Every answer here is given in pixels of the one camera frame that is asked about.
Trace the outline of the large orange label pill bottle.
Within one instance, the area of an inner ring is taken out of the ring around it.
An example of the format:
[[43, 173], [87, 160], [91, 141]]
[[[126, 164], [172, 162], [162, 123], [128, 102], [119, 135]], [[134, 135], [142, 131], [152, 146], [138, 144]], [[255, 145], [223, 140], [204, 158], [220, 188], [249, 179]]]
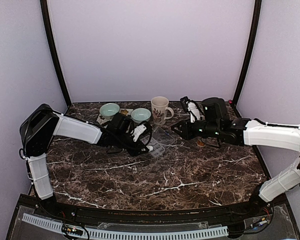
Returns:
[[205, 146], [205, 143], [202, 142], [200, 138], [197, 139], [196, 144], [197, 144], [197, 146], [199, 146], [201, 148]]

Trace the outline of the clear plastic pill organizer box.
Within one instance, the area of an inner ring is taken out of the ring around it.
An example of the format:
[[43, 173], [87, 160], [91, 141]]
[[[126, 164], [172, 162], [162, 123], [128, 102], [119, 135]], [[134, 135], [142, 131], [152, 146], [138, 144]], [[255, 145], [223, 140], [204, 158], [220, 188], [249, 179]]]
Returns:
[[152, 131], [151, 141], [148, 146], [153, 149], [149, 152], [154, 158], [162, 157], [168, 149], [175, 143], [175, 139], [167, 130], [157, 126]]

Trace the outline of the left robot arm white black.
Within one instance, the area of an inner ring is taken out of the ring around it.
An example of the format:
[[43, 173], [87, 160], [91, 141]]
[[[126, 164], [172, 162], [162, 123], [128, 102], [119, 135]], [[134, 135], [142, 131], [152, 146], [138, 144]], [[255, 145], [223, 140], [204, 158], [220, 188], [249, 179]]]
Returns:
[[54, 195], [47, 166], [48, 150], [56, 137], [69, 138], [100, 147], [116, 147], [136, 157], [153, 151], [150, 142], [143, 142], [143, 135], [152, 135], [152, 126], [147, 121], [135, 124], [122, 113], [104, 124], [84, 121], [53, 110], [41, 104], [20, 126], [22, 147], [19, 156], [25, 160], [28, 178], [36, 196], [43, 201], [41, 210], [50, 218], [57, 218], [60, 206], [51, 197]]

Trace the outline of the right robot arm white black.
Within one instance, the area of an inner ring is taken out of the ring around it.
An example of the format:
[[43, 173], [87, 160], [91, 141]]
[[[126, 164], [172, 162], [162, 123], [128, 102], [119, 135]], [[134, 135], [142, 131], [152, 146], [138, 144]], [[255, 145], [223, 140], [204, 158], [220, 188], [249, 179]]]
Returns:
[[[215, 138], [235, 146], [268, 146], [300, 154], [300, 124], [269, 123], [257, 118], [230, 119], [225, 101], [218, 97], [203, 100], [201, 107], [186, 96], [180, 103], [190, 118], [174, 124], [171, 130], [184, 140]], [[297, 185], [300, 185], [300, 156], [278, 175], [256, 187], [245, 205], [245, 213], [256, 217], [266, 203]]]

